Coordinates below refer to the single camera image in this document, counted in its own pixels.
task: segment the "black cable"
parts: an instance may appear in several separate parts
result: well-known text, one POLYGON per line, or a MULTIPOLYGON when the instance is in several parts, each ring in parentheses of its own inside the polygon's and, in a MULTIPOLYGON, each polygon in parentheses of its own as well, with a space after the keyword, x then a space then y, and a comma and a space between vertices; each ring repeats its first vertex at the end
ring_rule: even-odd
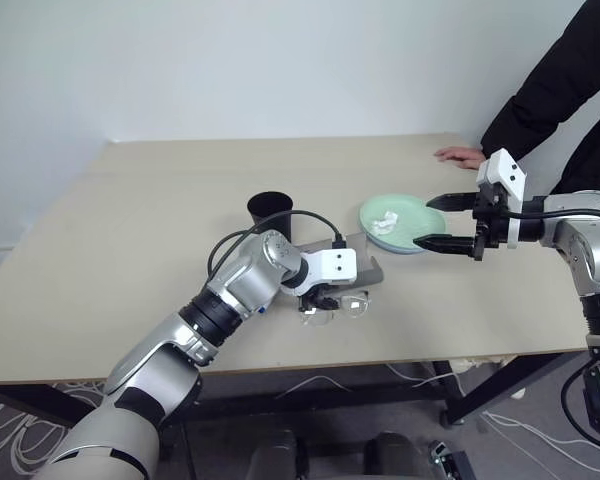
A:
POLYGON ((558 217, 572 217, 574 215, 588 215, 591 217, 600 218, 600 210, 595 208, 571 208, 566 210, 558 210, 555 212, 523 212, 516 213, 509 210, 503 210, 501 212, 503 217, 516 218, 519 220, 542 220, 543 218, 558 218, 558 217))
POLYGON ((238 235, 244 235, 244 232, 246 232, 246 230, 239 230, 237 232, 230 233, 229 235, 223 237, 218 243, 216 243, 215 247, 213 247, 213 250, 211 250, 211 253, 209 253, 209 257, 207 258, 207 275, 211 275, 211 272, 213 270, 213 257, 216 256, 216 253, 218 253, 220 247, 222 247, 222 245, 224 245, 227 241, 231 240, 233 237, 237 237, 238 235))
POLYGON ((187 459, 187 470, 189 471, 190 480, 198 480, 196 475, 196 467, 193 465, 193 458, 191 458, 191 444, 189 443, 189 434, 187 433, 187 425, 185 422, 180 424, 180 433, 182 434, 182 440, 184 440, 185 456, 187 459))
POLYGON ((596 363, 595 359, 589 360, 582 367, 580 367, 578 370, 576 370, 573 373, 573 375, 571 375, 569 378, 567 378, 567 381, 564 382, 564 385, 562 386, 562 390, 560 391, 560 403, 562 404, 562 411, 564 412, 565 416, 567 417, 567 420, 569 420, 569 423, 573 426, 573 428, 575 428, 577 430, 577 432, 580 435, 582 435, 584 438, 586 438, 588 441, 590 441, 591 443, 600 447, 600 440, 589 435, 578 424, 578 422, 576 422, 576 419, 573 418, 573 415, 571 415, 571 412, 569 411, 569 405, 567 404, 567 393, 569 393, 569 388, 571 388, 571 385, 573 385, 573 382, 575 382, 575 380, 580 375, 582 375, 582 372, 584 372, 587 368, 591 367, 595 363, 596 363))
POLYGON ((222 264, 227 260, 227 258, 229 258, 229 256, 235 251, 235 249, 238 248, 238 245, 240 245, 242 242, 244 242, 244 240, 249 235, 254 233, 258 228, 262 227, 268 221, 273 220, 275 218, 284 217, 287 215, 306 215, 307 217, 317 218, 322 223, 326 224, 329 228, 331 228, 331 230, 333 230, 336 241, 342 241, 342 234, 337 229, 337 227, 333 223, 331 223, 329 220, 324 218, 322 215, 318 215, 317 213, 310 212, 308 210, 285 210, 284 212, 277 212, 272 215, 269 215, 268 217, 263 218, 258 223, 253 225, 251 228, 249 228, 248 230, 245 230, 245 232, 240 236, 240 238, 238 238, 238 240, 233 242, 233 245, 231 245, 228 248, 228 250, 224 253, 224 255, 222 255, 222 257, 220 257, 220 260, 218 260, 218 263, 216 264, 216 266, 213 267, 213 270, 211 270, 211 273, 209 274, 209 277, 207 278, 207 282, 209 280, 211 280, 215 276, 216 273, 218 273, 218 270, 220 270, 220 267, 222 266, 222 264))

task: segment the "human hand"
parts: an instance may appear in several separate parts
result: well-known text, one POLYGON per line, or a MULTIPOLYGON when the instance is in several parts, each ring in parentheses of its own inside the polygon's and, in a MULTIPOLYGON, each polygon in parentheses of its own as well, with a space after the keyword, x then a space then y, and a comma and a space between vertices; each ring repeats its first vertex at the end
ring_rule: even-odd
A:
POLYGON ((481 150, 469 147, 447 147, 441 148, 435 154, 441 162, 455 160, 458 167, 478 170, 480 164, 486 160, 481 150))

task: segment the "white wall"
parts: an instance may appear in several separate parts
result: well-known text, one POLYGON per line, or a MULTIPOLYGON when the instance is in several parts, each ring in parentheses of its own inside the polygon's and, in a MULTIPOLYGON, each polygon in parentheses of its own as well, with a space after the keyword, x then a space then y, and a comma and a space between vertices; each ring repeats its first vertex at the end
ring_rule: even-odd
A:
MULTIPOLYGON (((580 4, 0 0, 0 244, 106 140, 454 131, 477 142, 580 4)), ((535 188, 599 116, 600 98, 589 103, 533 155, 546 172, 535 188)))

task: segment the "white tissue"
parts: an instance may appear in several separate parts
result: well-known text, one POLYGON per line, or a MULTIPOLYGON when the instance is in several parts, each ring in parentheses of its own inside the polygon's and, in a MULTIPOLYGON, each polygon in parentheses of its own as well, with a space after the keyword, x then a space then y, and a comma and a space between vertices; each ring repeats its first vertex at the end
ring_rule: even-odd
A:
POLYGON ((373 220, 371 222, 371 233, 373 235, 387 235, 393 232, 398 223, 398 214, 391 211, 384 213, 384 220, 373 220))

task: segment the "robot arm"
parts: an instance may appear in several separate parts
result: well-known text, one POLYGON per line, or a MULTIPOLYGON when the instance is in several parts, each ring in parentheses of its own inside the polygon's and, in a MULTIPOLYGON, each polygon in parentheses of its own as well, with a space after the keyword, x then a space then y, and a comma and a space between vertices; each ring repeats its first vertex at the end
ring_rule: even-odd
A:
POLYGON ((249 317, 263 313, 281 286, 300 296, 319 283, 356 279, 356 252, 300 252, 275 230, 252 235, 200 293, 168 316, 113 369, 102 404, 82 419, 34 477, 149 480, 158 429, 193 405, 198 367, 249 317))
POLYGON ((524 182, 525 174, 511 156, 499 150, 480 166, 478 193, 446 194, 427 204, 444 211, 472 210, 475 236, 436 234, 414 242, 432 251, 475 260, 482 260, 485 248, 498 248, 501 243, 515 248, 518 241, 538 241, 558 251, 569 265, 589 325, 587 345, 592 362, 583 371, 584 393, 589 423, 600 433, 600 191, 523 202, 524 182))

